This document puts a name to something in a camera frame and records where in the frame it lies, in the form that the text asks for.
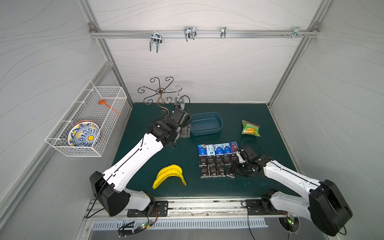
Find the black tissue pack top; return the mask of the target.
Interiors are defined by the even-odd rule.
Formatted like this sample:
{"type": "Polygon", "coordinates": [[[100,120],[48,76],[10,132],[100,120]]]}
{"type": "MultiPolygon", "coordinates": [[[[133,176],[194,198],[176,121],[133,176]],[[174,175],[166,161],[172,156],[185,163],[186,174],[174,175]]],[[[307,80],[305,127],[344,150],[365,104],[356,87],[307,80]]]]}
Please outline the black tissue pack top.
{"type": "Polygon", "coordinates": [[[239,163],[239,157],[236,154],[232,154],[231,161],[233,165],[237,165],[239,163]]]}

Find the white blue tissue pack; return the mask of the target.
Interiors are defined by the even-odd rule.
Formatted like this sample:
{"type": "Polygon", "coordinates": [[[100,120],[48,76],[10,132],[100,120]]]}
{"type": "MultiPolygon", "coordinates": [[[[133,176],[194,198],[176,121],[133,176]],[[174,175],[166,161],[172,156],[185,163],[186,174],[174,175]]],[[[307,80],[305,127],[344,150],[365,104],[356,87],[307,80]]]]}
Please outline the white blue tissue pack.
{"type": "Polygon", "coordinates": [[[206,149],[207,149],[207,156],[215,156],[216,155],[214,145],[206,145],[206,149]]]}

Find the light blue tissue pack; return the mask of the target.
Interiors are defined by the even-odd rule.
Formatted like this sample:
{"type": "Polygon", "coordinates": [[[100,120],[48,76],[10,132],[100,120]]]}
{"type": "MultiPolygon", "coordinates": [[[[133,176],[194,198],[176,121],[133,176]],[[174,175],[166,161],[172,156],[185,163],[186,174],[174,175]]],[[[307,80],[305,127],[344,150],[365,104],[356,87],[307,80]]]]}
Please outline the light blue tissue pack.
{"type": "Polygon", "coordinates": [[[224,151],[224,155],[232,154],[232,149],[229,143],[223,144],[223,151],[224,151]]]}
{"type": "Polygon", "coordinates": [[[215,155],[216,156],[224,155],[223,144],[215,144],[214,149],[215,149],[215,155]]]}

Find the red blue tissue pack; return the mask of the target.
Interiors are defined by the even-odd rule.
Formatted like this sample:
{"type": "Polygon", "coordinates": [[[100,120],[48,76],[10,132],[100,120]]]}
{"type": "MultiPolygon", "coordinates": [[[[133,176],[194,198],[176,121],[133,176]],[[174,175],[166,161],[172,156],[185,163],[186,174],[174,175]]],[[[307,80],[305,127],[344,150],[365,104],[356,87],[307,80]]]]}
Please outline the red blue tissue pack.
{"type": "Polygon", "coordinates": [[[240,149],[237,142],[230,142],[229,144],[233,154],[235,154],[240,149]]]}

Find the teal storage box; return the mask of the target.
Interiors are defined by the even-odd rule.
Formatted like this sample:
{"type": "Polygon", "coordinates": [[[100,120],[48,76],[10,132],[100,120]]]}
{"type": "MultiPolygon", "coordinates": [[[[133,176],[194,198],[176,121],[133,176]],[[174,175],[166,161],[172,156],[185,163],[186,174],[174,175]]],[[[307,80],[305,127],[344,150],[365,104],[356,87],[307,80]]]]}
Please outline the teal storage box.
{"type": "Polygon", "coordinates": [[[191,134],[193,136],[219,133],[224,125],[221,115],[217,112],[193,114],[191,117],[191,134]]]}

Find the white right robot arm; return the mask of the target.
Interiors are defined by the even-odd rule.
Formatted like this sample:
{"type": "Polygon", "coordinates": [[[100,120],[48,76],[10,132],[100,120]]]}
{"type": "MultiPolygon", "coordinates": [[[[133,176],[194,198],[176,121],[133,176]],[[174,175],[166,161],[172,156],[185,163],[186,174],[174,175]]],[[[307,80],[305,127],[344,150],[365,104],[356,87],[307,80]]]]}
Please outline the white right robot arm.
{"type": "Polygon", "coordinates": [[[238,163],[235,173],[245,177],[260,174],[297,193],[287,195],[269,190],[262,196],[261,210],[266,214],[282,212],[306,218],[328,236],[336,236],[352,218],[353,212],[337,185],[319,181],[291,170],[278,161],[262,156],[253,162],[238,163]]]}

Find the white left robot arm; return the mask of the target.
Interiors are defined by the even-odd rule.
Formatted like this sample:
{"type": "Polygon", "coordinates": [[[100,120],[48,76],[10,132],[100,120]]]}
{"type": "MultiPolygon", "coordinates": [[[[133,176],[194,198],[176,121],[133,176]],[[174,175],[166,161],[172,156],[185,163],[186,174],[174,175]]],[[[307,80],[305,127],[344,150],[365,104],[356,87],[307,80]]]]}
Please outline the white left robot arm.
{"type": "Polygon", "coordinates": [[[156,200],[144,191],[127,189],[127,184],[140,168],[156,153],[180,137],[191,115],[175,108],[169,118],[153,122],[140,141],[115,165],[90,176],[93,194],[110,217],[124,209],[151,214],[156,200]]]}

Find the dark blue tissue pack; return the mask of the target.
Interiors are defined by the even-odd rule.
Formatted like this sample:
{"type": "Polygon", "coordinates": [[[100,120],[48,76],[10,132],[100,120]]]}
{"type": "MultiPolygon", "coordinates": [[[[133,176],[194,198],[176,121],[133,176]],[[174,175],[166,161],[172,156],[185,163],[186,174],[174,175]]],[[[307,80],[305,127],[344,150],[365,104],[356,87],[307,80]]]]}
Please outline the dark blue tissue pack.
{"type": "Polygon", "coordinates": [[[206,145],[198,145],[198,156],[207,156],[207,146],[206,145]]]}

